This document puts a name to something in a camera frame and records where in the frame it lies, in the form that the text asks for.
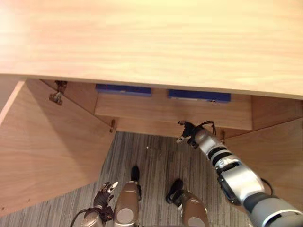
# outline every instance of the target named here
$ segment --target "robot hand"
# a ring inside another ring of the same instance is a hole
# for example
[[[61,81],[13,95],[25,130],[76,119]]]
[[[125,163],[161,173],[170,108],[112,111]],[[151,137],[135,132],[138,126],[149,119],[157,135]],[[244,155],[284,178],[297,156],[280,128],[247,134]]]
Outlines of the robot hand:
[[[101,210],[105,209],[108,206],[109,201],[114,197],[111,195],[111,192],[117,187],[117,185],[118,182],[115,182],[114,184],[106,182],[103,184],[94,199],[94,208],[100,208]]]
[[[113,184],[111,184],[110,182],[106,182],[105,184],[103,184],[94,199],[94,207],[79,211],[79,213],[77,213],[74,219],[72,220],[70,227],[73,226],[78,215],[84,212],[85,218],[81,223],[81,226],[84,227],[102,227],[103,223],[112,220],[114,217],[114,213],[112,208],[108,206],[108,203],[114,197],[113,195],[111,195],[111,192],[117,187],[117,185],[118,182],[115,182]]]

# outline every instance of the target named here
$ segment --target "floor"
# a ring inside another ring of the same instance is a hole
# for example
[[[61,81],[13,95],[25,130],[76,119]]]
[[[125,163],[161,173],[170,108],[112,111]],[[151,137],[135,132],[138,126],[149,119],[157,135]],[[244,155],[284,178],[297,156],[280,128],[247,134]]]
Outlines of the floor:
[[[133,165],[141,171],[141,226],[181,225],[177,207],[164,200],[176,178],[183,179],[184,188],[202,199],[212,227],[252,226],[245,214],[225,201],[212,166],[198,150],[187,143],[176,144],[174,138],[118,132],[97,182],[1,217],[0,227],[68,227],[79,210],[92,204],[106,181],[119,182],[111,201],[115,204],[123,183],[130,180]]]

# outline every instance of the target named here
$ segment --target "cabinet door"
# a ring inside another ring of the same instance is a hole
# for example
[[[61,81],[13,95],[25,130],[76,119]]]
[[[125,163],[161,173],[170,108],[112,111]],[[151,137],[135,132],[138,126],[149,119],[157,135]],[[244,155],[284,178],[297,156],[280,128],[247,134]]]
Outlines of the cabinet door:
[[[110,126],[51,87],[18,82],[0,114],[0,216],[95,181],[113,140]]]
[[[226,145],[268,180],[277,196],[303,209],[302,118],[229,138]]]

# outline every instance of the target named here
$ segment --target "wooden panel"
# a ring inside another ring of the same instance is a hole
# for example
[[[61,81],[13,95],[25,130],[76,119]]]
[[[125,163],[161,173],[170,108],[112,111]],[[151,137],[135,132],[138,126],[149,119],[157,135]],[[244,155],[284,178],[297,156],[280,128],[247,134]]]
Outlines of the wooden panel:
[[[168,99],[165,89],[153,89],[152,97],[124,96],[100,92],[96,115],[194,124],[213,120],[218,127],[252,129],[250,96],[232,95],[230,103]]]
[[[253,128],[261,129],[303,116],[303,101],[287,98],[252,96]]]
[[[2,0],[0,21],[1,73],[303,97],[299,0]]]
[[[183,131],[183,127],[178,125],[176,122],[159,122],[131,118],[116,119],[116,129],[117,131],[135,132],[157,136],[169,136],[175,138],[181,136]],[[241,129],[217,128],[217,136],[220,139],[221,130],[225,131],[225,138],[242,135],[249,132],[248,130]]]
[[[0,127],[0,216],[95,181],[114,136],[74,102],[48,101],[45,83],[18,88]]]
[[[226,145],[269,180],[277,196],[303,209],[302,118],[230,138]]]

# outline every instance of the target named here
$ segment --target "metal hinge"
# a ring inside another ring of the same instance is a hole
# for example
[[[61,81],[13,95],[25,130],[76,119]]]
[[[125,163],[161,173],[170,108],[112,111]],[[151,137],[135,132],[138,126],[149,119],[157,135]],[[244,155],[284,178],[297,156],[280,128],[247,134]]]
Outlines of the metal hinge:
[[[220,132],[220,141],[222,144],[225,144],[225,131],[221,130]]]
[[[111,128],[109,130],[110,133],[112,133],[114,131],[114,129],[115,129],[115,123],[116,123],[116,121],[114,119],[112,119]]]
[[[62,105],[62,95],[67,87],[67,81],[56,80],[55,84],[57,85],[57,92],[50,94],[48,100],[57,103],[58,105]]]

